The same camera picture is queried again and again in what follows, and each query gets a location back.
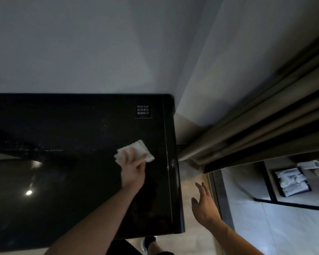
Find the black shoe with white sole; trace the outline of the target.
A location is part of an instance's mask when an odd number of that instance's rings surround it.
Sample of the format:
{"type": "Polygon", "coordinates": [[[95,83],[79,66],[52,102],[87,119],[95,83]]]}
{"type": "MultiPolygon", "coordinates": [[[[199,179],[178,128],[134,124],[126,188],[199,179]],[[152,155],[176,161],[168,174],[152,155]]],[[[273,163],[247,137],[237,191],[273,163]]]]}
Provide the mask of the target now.
{"type": "Polygon", "coordinates": [[[140,246],[141,246],[142,251],[147,252],[149,245],[152,242],[156,242],[156,238],[157,238],[157,236],[148,236],[148,237],[141,238],[140,246]]]}

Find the black tray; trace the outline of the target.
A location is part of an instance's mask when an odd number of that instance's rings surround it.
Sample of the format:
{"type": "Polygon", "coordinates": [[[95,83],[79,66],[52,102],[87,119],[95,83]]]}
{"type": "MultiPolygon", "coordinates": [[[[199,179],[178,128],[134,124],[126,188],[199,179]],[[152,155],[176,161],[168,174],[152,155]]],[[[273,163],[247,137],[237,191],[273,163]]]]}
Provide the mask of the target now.
{"type": "Polygon", "coordinates": [[[272,174],[283,197],[291,197],[312,191],[308,180],[299,167],[275,170],[272,174]]]}

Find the white rolled towel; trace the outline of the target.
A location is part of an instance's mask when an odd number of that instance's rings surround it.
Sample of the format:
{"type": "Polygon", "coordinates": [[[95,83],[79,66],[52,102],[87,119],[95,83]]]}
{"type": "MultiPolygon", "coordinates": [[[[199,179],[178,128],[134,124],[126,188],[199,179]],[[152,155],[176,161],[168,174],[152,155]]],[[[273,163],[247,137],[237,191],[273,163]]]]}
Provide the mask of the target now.
{"type": "Polygon", "coordinates": [[[311,160],[297,163],[297,167],[302,170],[319,169],[319,160],[311,160]]]}

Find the person's right forearm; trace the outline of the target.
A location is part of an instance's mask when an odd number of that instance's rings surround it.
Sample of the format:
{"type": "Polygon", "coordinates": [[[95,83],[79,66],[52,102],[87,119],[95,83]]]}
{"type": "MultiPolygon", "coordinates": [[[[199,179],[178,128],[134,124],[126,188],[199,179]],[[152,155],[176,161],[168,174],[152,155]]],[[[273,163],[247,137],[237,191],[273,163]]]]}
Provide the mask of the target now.
{"type": "Polygon", "coordinates": [[[221,245],[226,255],[264,255],[222,220],[210,223],[209,231],[221,245]]]}

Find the black sticker with white print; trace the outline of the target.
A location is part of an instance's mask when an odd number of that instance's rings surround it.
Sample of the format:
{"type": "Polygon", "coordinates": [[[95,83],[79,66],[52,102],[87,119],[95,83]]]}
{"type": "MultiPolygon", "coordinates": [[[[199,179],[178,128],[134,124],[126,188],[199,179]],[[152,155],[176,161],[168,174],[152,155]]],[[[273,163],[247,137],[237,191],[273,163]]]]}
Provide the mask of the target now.
{"type": "Polygon", "coordinates": [[[136,105],[135,107],[135,119],[150,119],[152,118],[152,109],[150,104],[136,105]]]}

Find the white cleaning cloth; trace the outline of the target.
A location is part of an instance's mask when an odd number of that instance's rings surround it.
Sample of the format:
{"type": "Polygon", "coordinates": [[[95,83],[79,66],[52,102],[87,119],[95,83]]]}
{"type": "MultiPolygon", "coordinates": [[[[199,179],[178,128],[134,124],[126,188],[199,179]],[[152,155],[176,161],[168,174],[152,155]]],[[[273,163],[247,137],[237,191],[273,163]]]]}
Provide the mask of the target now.
{"type": "Polygon", "coordinates": [[[130,154],[131,148],[135,149],[135,158],[139,159],[144,154],[146,154],[145,162],[150,163],[153,160],[155,160],[155,157],[150,153],[146,145],[142,140],[138,140],[136,142],[133,142],[130,145],[124,146],[117,150],[117,153],[114,155],[115,162],[120,165],[120,160],[122,159],[122,152],[125,151],[128,155],[130,154]]]}

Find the black metal shelf frame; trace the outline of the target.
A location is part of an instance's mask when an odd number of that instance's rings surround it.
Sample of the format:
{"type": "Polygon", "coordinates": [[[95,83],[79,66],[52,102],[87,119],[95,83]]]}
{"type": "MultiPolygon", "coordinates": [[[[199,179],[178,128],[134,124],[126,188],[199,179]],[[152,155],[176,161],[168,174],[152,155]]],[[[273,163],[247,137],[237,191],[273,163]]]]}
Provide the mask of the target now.
{"type": "Polygon", "coordinates": [[[263,176],[265,186],[267,188],[270,199],[265,200],[265,199],[259,199],[259,198],[253,197],[252,198],[253,201],[267,203],[267,204],[273,204],[273,205],[281,205],[281,206],[287,206],[287,207],[295,207],[295,208],[300,208],[300,209],[319,211],[319,206],[278,201],[276,194],[275,194],[275,191],[273,189],[273,185],[271,183],[269,174],[268,174],[268,170],[265,166],[265,163],[263,161],[258,162],[258,167],[259,167],[259,170],[261,172],[261,175],[263,176]]]}

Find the black glass table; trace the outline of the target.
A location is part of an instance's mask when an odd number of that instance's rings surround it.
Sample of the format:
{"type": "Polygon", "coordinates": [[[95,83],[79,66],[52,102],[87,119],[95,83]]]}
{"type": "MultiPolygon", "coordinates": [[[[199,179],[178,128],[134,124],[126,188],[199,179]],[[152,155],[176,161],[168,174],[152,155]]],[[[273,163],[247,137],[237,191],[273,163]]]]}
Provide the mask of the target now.
{"type": "Polygon", "coordinates": [[[116,194],[114,155],[138,140],[155,160],[115,239],[184,233],[174,108],[170,94],[0,93],[0,252],[48,248],[116,194]]]}

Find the beige curtain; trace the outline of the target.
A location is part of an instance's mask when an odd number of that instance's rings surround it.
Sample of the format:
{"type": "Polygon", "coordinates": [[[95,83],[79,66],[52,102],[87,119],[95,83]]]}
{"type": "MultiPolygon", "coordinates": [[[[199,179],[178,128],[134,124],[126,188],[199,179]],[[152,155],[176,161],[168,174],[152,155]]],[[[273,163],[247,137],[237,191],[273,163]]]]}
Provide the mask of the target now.
{"type": "Polygon", "coordinates": [[[183,149],[205,173],[319,151],[319,36],[183,149]]]}

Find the person's right hand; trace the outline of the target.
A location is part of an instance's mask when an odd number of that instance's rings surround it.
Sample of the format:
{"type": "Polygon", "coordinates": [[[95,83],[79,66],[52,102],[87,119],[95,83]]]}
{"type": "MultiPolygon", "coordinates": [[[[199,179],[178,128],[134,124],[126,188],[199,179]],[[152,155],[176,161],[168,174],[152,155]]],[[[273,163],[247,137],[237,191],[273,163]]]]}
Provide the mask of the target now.
{"type": "Polygon", "coordinates": [[[205,227],[211,233],[216,232],[222,223],[219,211],[213,200],[210,190],[202,182],[202,184],[195,183],[200,198],[198,200],[200,204],[199,210],[192,210],[193,215],[198,223],[205,227]]]}

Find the white toiletry packet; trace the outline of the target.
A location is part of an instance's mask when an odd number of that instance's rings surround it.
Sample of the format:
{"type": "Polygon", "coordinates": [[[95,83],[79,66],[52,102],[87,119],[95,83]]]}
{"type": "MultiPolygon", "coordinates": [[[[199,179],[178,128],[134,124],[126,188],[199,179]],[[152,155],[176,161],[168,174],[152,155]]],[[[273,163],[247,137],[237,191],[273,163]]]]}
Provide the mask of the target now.
{"type": "Polygon", "coordinates": [[[281,179],[283,177],[294,177],[294,176],[300,175],[301,172],[298,168],[292,168],[288,170],[275,172],[275,174],[279,179],[281,179]]]}
{"type": "Polygon", "coordinates": [[[301,182],[282,189],[285,197],[290,197],[305,191],[309,191],[309,186],[306,182],[301,182]]]}
{"type": "Polygon", "coordinates": [[[279,184],[280,184],[280,187],[283,189],[283,188],[287,188],[289,186],[299,184],[299,183],[304,182],[304,181],[306,181],[306,177],[303,174],[300,174],[300,175],[297,175],[294,177],[280,178],[279,184]]]}

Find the person's left forearm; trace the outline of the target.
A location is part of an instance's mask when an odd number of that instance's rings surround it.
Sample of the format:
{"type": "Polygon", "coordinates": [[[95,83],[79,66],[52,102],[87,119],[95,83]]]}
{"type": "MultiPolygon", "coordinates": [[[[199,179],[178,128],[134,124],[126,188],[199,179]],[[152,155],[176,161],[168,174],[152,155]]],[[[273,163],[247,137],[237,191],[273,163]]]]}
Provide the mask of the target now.
{"type": "Polygon", "coordinates": [[[44,255],[106,255],[143,183],[132,181],[60,237],[44,255]]]}

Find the person's left hand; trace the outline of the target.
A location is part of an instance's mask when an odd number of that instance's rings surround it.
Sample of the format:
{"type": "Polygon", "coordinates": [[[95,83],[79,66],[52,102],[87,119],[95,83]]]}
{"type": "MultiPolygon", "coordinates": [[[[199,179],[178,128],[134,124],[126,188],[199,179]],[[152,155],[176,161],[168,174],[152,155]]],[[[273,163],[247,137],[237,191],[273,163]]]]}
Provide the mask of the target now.
{"type": "Polygon", "coordinates": [[[130,188],[138,192],[145,182],[145,171],[138,171],[138,160],[135,158],[135,149],[131,148],[128,155],[125,151],[122,152],[120,160],[121,180],[123,188],[130,188]]]}

